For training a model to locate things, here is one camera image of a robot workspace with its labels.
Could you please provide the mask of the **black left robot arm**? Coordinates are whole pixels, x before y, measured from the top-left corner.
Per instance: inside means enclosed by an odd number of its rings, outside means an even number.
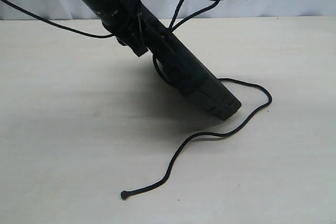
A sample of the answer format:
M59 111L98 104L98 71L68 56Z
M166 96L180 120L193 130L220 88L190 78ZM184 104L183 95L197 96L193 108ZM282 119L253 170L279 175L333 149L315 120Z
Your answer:
M142 38L139 0L82 0L117 41L138 56L148 52Z

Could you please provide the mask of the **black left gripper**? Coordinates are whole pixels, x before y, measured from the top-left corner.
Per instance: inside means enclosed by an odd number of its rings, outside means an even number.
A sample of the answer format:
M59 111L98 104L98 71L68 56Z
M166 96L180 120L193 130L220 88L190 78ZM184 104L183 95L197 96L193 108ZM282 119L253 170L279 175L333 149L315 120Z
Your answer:
M102 0L107 9L104 27L122 46L128 46L137 57L148 52L145 46L140 18L140 0Z

